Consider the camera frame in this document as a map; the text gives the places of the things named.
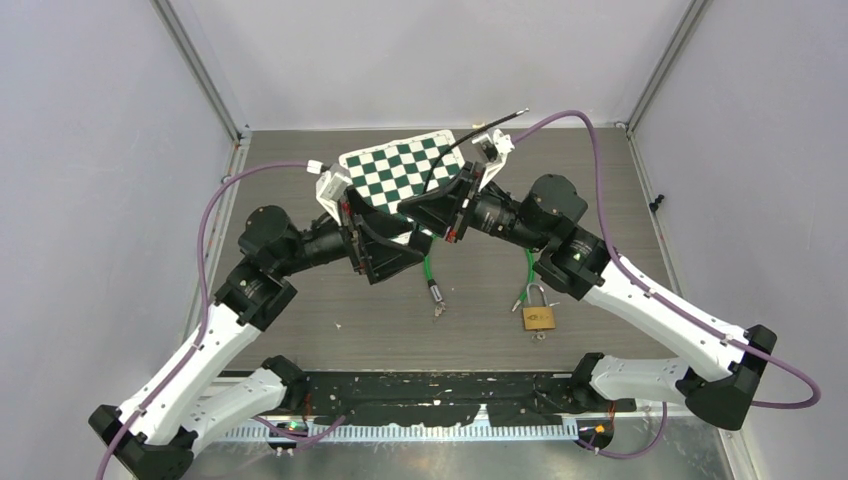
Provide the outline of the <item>black cable lock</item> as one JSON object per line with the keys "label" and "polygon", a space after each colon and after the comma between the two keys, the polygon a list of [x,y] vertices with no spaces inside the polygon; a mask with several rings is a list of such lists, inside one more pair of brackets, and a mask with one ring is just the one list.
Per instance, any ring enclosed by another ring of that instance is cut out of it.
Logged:
{"label": "black cable lock", "polygon": [[509,114],[507,114],[503,117],[500,117],[496,120],[493,120],[491,122],[482,124],[481,126],[474,127],[471,130],[470,133],[464,134],[459,139],[457,139],[453,143],[451,143],[444,150],[441,150],[440,153],[435,157],[435,159],[430,162],[429,170],[427,171],[427,174],[424,177],[422,192],[426,193],[428,191],[430,182],[434,178],[436,168],[443,163],[444,158],[448,154],[452,153],[454,150],[457,150],[461,145],[465,144],[466,142],[468,142],[472,138],[474,138],[478,135],[481,135],[483,133],[486,133],[489,130],[491,130],[495,127],[498,127],[499,125],[501,125],[503,123],[509,122],[509,121],[511,121],[511,120],[513,120],[517,117],[520,117],[520,116],[528,113],[529,111],[530,111],[530,108],[525,107],[523,109],[516,110],[512,113],[509,113]]}

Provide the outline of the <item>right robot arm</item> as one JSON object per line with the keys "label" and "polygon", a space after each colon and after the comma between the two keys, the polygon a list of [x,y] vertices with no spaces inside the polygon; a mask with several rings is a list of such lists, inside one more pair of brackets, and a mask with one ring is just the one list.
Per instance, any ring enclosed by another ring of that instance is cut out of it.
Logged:
{"label": "right robot arm", "polygon": [[586,354],[569,380],[578,410],[643,399],[682,405],[715,427],[739,430],[775,333],[719,320],[645,276],[580,226],[587,207],[561,175],[540,176],[515,200],[464,167],[448,183],[401,201],[398,211],[448,242],[474,229],[538,251],[534,271],[550,288],[618,316],[672,352],[653,360]]}

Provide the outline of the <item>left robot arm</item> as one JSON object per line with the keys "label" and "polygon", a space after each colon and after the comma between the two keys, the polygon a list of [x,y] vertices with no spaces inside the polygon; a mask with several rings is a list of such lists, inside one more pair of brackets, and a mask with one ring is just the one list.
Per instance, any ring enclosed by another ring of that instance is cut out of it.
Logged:
{"label": "left robot arm", "polygon": [[309,395],[308,376],[283,356],[266,359],[220,394],[206,397],[205,390],[294,299],[293,274],[349,259],[376,284],[421,263],[431,244],[413,223],[356,193],[342,198],[337,218],[320,218],[305,230],[279,206],[256,209],[238,241],[242,259],[192,338],[135,395],[90,416],[108,457],[138,479],[178,479],[209,443],[242,422],[275,409],[298,412]]}

